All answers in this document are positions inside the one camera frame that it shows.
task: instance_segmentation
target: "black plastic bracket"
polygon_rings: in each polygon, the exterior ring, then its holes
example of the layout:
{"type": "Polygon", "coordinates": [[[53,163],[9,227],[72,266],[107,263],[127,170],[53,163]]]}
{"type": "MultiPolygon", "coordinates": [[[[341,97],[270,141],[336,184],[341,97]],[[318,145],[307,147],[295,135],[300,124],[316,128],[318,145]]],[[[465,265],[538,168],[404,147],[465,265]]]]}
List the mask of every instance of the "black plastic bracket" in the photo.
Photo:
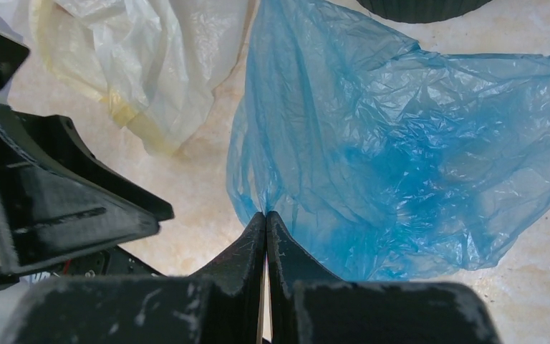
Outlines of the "black plastic bracket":
{"type": "Polygon", "coordinates": [[[266,217],[273,344],[499,343],[486,306],[463,285],[344,282],[266,217]]]}
{"type": "Polygon", "coordinates": [[[63,116],[0,104],[0,271],[28,274],[154,235],[171,205],[101,164],[63,116]]]}
{"type": "Polygon", "coordinates": [[[257,343],[265,218],[189,277],[50,278],[25,295],[2,343],[257,343]]]}

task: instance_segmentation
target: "plastic bag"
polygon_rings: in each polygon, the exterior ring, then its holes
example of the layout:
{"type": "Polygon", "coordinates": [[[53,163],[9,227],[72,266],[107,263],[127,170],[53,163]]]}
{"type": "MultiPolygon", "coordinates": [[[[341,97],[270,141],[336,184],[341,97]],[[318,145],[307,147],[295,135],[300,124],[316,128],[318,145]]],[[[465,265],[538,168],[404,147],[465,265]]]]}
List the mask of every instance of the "plastic bag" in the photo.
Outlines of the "plastic bag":
{"type": "Polygon", "coordinates": [[[263,0],[228,155],[347,280],[492,267],[550,208],[550,57],[442,55],[323,0],[263,0]]]}
{"type": "Polygon", "coordinates": [[[50,72],[167,154],[205,122],[213,89],[237,61],[248,9],[248,0],[2,1],[29,6],[50,72]]]}

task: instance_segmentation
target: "floor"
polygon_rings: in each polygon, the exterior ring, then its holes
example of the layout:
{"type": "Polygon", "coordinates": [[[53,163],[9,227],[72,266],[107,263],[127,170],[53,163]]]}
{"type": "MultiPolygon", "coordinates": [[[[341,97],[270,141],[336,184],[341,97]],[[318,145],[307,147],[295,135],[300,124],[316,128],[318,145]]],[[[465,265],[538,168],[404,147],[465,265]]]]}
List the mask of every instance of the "floor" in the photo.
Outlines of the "floor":
{"type": "MultiPolygon", "coordinates": [[[[354,0],[334,2],[362,10],[354,0]]],[[[374,18],[439,52],[550,54],[550,0],[493,0],[464,17],[435,24],[374,18]]],[[[110,121],[105,105],[56,81],[43,71],[36,55],[16,76],[9,101],[20,111],[70,116],[98,159],[171,202],[176,219],[163,223],[158,236],[123,246],[165,274],[186,275],[214,258],[242,230],[224,186],[246,52],[247,43],[233,74],[216,90],[208,122],[173,158],[147,155],[139,139],[110,121]]],[[[438,280],[471,286],[487,303],[505,343],[550,343],[550,211],[520,236],[497,267],[438,280]]],[[[265,329],[269,338],[268,318],[265,329]]]]}

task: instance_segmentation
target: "black container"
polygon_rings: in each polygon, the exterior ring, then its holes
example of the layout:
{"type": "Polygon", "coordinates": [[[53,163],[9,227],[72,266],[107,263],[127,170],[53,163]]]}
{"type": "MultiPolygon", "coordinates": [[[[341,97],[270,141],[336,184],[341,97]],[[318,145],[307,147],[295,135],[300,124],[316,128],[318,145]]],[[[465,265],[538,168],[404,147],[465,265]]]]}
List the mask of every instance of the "black container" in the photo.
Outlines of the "black container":
{"type": "Polygon", "coordinates": [[[385,19],[404,23],[433,23],[462,16],[492,0],[358,0],[385,19]]]}

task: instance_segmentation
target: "yellowish plastic bag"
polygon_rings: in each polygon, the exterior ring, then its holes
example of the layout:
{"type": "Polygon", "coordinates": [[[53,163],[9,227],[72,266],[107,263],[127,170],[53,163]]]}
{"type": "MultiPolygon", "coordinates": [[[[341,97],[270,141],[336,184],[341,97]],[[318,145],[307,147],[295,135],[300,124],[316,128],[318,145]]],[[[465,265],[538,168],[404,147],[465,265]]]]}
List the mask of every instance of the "yellowish plastic bag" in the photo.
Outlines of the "yellowish plastic bag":
{"type": "Polygon", "coordinates": [[[236,63],[248,0],[0,0],[29,8],[47,69],[151,153],[170,154],[208,116],[236,63]]]}

